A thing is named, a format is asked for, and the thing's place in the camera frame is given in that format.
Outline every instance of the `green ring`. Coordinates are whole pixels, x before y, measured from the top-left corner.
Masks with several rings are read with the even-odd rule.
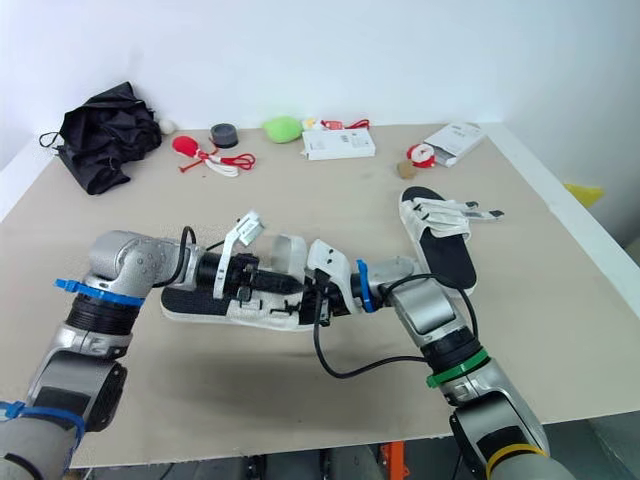
[[[484,362],[487,358],[489,358],[489,354],[483,348],[479,352],[474,355],[471,355],[464,362],[456,365],[455,367],[450,368],[449,370],[445,370],[442,373],[438,373],[437,375],[429,375],[427,377],[427,385],[429,388],[436,388],[442,385],[449,380],[453,380],[454,378],[461,377],[467,372],[474,370],[478,365]]]

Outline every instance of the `white box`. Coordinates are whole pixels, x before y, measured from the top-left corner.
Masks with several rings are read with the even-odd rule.
[[[309,160],[373,157],[376,145],[366,128],[306,130],[302,132],[304,152]]]
[[[468,123],[450,123],[424,140],[436,152],[436,162],[445,167],[454,166],[458,160],[478,145],[484,133]]]

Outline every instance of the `black insole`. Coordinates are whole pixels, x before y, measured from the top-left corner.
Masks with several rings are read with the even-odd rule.
[[[229,308],[228,298],[214,300],[210,288],[198,288],[192,292],[167,287],[160,297],[162,306],[174,313],[193,315],[226,315]]]
[[[402,194],[403,202],[414,198],[444,200],[436,192],[425,187],[409,187]],[[455,284],[447,286],[466,290],[476,284],[476,270],[473,268],[473,262],[462,235],[436,238],[431,234],[431,229],[425,228],[420,238],[420,247],[431,273],[443,275]]]

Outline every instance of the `small white ball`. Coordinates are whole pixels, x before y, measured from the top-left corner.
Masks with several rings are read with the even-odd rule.
[[[160,131],[163,135],[171,135],[176,131],[176,124],[169,119],[161,118],[158,121],[158,125],[160,126]]]

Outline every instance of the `black cord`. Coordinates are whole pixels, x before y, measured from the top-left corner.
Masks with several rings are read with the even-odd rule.
[[[224,244],[224,240],[218,242],[218,243],[214,243],[213,245],[209,245],[207,248],[205,248],[205,250],[208,252],[209,250],[213,250],[214,248],[219,247],[220,245]]]
[[[462,452],[458,450],[458,459],[456,460],[456,466],[453,469],[453,473],[451,474],[451,480],[456,480],[458,476],[458,470],[460,470],[460,465],[462,465]]]
[[[53,140],[51,140],[49,143],[44,144],[42,143],[42,139],[44,137],[46,137],[47,135],[53,135]],[[41,147],[44,148],[49,148],[51,145],[53,145],[54,143],[56,143],[56,140],[58,139],[58,137],[60,136],[60,132],[47,132],[47,133],[43,133],[42,135],[40,135],[38,137],[38,143],[40,144]]]
[[[182,229],[182,237],[180,238],[180,251],[178,252],[178,265],[176,265],[176,270],[175,272],[173,272],[173,275],[171,275],[171,277],[164,282],[158,282],[154,284],[154,288],[166,287],[167,285],[175,282],[176,279],[180,276],[182,267],[184,266],[184,256],[187,251],[187,235],[191,236],[191,243],[196,243],[196,234],[193,231],[193,228],[189,226],[184,227]]]
[[[430,279],[430,278],[433,278],[446,286],[453,284],[453,282],[449,281],[446,277],[435,274],[435,273],[419,273],[416,275],[410,275],[408,277],[402,278],[397,282],[394,282],[391,285],[389,285],[389,287],[387,287],[382,294],[382,303],[384,304],[386,300],[389,298],[389,295],[391,294],[391,292],[394,289],[398,288],[400,285],[404,285],[405,283],[410,282],[412,280]],[[476,312],[473,309],[473,305],[471,305],[471,301],[469,300],[469,297],[467,296],[467,294],[463,289],[457,288],[457,287],[451,287],[451,288],[455,288],[462,296],[462,299],[464,300],[464,303],[467,306],[467,309],[469,310],[469,317],[471,318],[473,334],[477,338],[478,320],[476,318]],[[339,379],[352,378],[362,373],[368,372],[369,370],[373,370],[374,368],[381,367],[382,365],[387,365],[389,363],[394,363],[394,362],[427,363],[427,360],[424,357],[401,355],[401,356],[383,358],[382,360],[378,360],[376,362],[365,365],[364,367],[360,367],[355,370],[351,370],[349,372],[337,372],[336,370],[331,368],[331,366],[327,362],[327,359],[325,358],[324,353],[322,352],[322,347],[320,346],[320,317],[322,314],[322,298],[323,298],[322,292],[318,291],[316,294],[316,304],[315,304],[314,321],[313,321],[313,346],[315,348],[316,355],[318,356],[318,360],[322,365],[322,368],[324,368],[325,371],[332,377],[339,378]]]
[[[389,295],[391,295],[391,292],[393,292],[393,290],[398,288],[400,285],[404,285],[405,283],[411,282],[413,280],[420,280],[420,279],[427,280],[430,278],[436,280],[438,283],[441,283],[445,287],[453,288],[458,291],[458,293],[462,297],[462,300],[464,301],[464,304],[467,307],[467,310],[469,311],[469,319],[471,320],[471,328],[473,330],[473,334],[475,335],[476,338],[479,338],[478,337],[478,318],[476,317],[476,311],[473,309],[471,300],[469,300],[469,297],[467,296],[464,289],[455,287],[454,286],[455,284],[444,275],[440,275],[438,273],[417,273],[415,275],[409,275],[408,277],[401,278],[397,282],[393,282],[391,285],[384,288],[384,292],[382,293],[382,303],[385,304],[387,302],[387,299],[389,298]]]
[[[169,475],[171,473],[171,470],[173,469],[173,467],[175,467],[176,464],[172,463],[171,465],[169,465],[169,468],[167,468],[164,473],[162,474],[162,476],[160,478],[158,478],[158,480],[164,480],[165,478],[167,478],[167,475]]]

